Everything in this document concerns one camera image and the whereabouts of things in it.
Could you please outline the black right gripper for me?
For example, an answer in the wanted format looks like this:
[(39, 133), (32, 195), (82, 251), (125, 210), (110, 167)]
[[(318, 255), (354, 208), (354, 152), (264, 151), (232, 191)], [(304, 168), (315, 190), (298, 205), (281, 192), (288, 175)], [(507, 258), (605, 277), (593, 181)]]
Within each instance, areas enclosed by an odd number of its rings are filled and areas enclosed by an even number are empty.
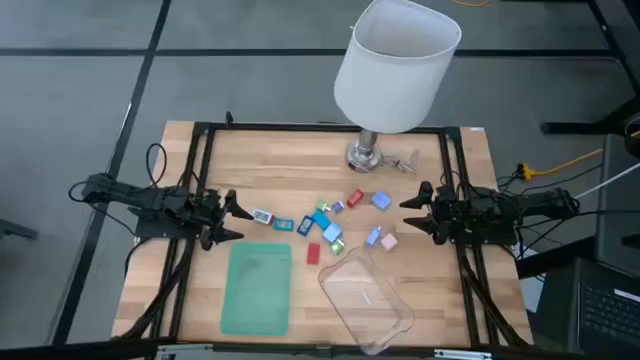
[(427, 234), (433, 233), (432, 238), (435, 244), (443, 245), (448, 241), (456, 240), (467, 230), (468, 201), (461, 200), (456, 190), (449, 185), (437, 187), (436, 191), (437, 195), (432, 202), (434, 193), (432, 184), (429, 181), (422, 181), (417, 195), (401, 202), (399, 206), (408, 209), (421, 209), (432, 203), (431, 214), (423, 217), (405, 218), (403, 222)]

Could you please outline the black laptop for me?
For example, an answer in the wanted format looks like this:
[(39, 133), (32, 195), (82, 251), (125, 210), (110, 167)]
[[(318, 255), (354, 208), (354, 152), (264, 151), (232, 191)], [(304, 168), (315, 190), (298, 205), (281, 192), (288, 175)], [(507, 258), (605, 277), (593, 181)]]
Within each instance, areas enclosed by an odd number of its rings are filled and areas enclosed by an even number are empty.
[(577, 259), (571, 348), (593, 360), (640, 360), (640, 278)]

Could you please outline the clear plastic bin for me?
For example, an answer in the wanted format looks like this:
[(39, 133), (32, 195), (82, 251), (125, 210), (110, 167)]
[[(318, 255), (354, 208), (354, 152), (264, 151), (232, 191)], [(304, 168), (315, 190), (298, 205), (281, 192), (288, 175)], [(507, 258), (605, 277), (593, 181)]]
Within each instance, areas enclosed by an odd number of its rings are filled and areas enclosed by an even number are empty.
[(366, 355), (380, 354), (414, 324), (413, 310), (383, 276), (366, 247), (356, 247), (323, 268), (318, 282)]

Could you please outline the dark grey box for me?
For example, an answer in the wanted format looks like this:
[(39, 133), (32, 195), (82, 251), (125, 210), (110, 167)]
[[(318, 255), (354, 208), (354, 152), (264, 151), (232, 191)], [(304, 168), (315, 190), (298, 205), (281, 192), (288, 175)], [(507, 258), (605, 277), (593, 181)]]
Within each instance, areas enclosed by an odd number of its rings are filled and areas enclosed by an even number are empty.
[[(637, 164), (640, 160), (627, 152), (622, 136), (605, 138), (601, 180), (609, 180)], [(601, 211), (596, 217), (598, 261), (640, 277), (640, 167), (604, 186), (598, 195)]]

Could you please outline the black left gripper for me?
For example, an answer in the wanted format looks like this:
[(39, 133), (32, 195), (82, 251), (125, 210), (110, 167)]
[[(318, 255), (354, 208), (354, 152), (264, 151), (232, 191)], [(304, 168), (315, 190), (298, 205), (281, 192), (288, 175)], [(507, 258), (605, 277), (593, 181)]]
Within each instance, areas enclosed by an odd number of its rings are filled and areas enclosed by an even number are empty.
[(203, 196), (190, 194), (187, 197), (187, 225), (192, 235), (200, 242), (203, 250), (210, 250), (214, 244), (242, 239), (242, 233), (224, 228), (224, 217), (231, 216), (253, 220), (251, 213), (244, 210), (237, 201), (237, 192), (230, 189), (220, 205), (217, 191)]

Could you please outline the black aluminium table frame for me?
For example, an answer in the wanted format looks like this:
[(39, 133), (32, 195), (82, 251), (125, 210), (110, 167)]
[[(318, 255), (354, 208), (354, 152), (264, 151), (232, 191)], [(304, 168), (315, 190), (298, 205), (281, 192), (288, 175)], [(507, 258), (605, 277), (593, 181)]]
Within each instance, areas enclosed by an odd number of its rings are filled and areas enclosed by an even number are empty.
[[(191, 262), (186, 296), (178, 329), (179, 342), (234, 342), (293, 345), (356, 345), (318, 282), (318, 273), (345, 253), (361, 246), (373, 227), (391, 228), (398, 240), (391, 251), (376, 247), (371, 256), (390, 285), (413, 310), (413, 326), (394, 339), (388, 350), (400, 346), (467, 347), (469, 335), (455, 247), (437, 246), (430, 236), (403, 223), (406, 217), (424, 212), (398, 207), (416, 195), (419, 183), (439, 185), (443, 173), (440, 138), (437, 134), (382, 135), (379, 141), (390, 153), (410, 155), (420, 149), (419, 176), (384, 167), (375, 173), (359, 174), (345, 164), (345, 147), (359, 131), (342, 131), (338, 125), (318, 130), (217, 129), (211, 146), (206, 135), (197, 138), (195, 170), (199, 172), (204, 149), (211, 148), (207, 186), (226, 193), (235, 189), (238, 202), (247, 211), (264, 209), (276, 216), (295, 219), (296, 225), (315, 209), (318, 200), (346, 200), (355, 189), (365, 198), (354, 209), (335, 217), (344, 229), (345, 249), (334, 256), (314, 226), (308, 236), (273, 230), (265, 225), (227, 217), (225, 226), (245, 235), (238, 242), (203, 251), (198, 244)], [(369, 200), (371, 193), (385, 191), (392, 206), (385, 212)], [(234, 336), (223, 334), (220, 320), (233, 244), (245, 242), (288, 243), (292, 250), (291, 297), (286, 336)], [(318, 265), (306, 263), (308, 243), (321, 245)], [(112, 335), (128, 330), (157, 293), (168, 241), (154, 239), (133, 255)], [(533, 343), (516, 266), (509, 253), (495, 246), (483, 246), (491, 295), (519, 336)]]

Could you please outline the dark grey furniture foot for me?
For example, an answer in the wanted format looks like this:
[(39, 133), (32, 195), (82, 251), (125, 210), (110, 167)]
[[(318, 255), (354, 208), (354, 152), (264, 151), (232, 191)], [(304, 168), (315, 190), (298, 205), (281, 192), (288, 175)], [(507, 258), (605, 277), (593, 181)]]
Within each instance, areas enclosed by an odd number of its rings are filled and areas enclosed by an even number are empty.
[(29, 241), (35, 241), (38, 236), (38, 232), (34, 229), (10, 222), (8, 220), (0, 219), (0, 240), (5, 236), (15, 235)]

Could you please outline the silver metal bracket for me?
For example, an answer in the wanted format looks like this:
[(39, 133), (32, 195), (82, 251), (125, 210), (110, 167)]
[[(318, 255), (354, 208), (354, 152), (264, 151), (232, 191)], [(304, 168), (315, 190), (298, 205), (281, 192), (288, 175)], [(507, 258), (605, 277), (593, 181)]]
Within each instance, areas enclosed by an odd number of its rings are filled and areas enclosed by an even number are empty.
[(434, 357), (446, 360), (493, 360), (491, 353), (454, 349), (435, 349)]

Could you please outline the white shade table lamp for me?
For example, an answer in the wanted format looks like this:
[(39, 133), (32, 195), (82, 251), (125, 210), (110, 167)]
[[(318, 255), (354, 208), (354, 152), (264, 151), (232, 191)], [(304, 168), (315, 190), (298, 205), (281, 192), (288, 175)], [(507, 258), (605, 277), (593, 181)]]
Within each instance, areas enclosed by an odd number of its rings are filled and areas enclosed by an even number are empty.
[(425, 120), (462, 38), (458, 23), (410, 0), (373, 0), (352, 27), (333, 88), (343, 115), (361, 128), (346, 161), (368, 173), (389, 159), (377, 136)]

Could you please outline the green translucent tray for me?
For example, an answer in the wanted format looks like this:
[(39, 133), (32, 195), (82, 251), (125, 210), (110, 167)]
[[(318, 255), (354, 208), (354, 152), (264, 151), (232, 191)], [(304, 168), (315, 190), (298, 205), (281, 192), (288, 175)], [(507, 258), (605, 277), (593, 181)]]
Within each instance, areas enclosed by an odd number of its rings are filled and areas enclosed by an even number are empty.
[(289, 327), (292, 250), (286, 243), (231, 247), (220, 330), (284, 336)]

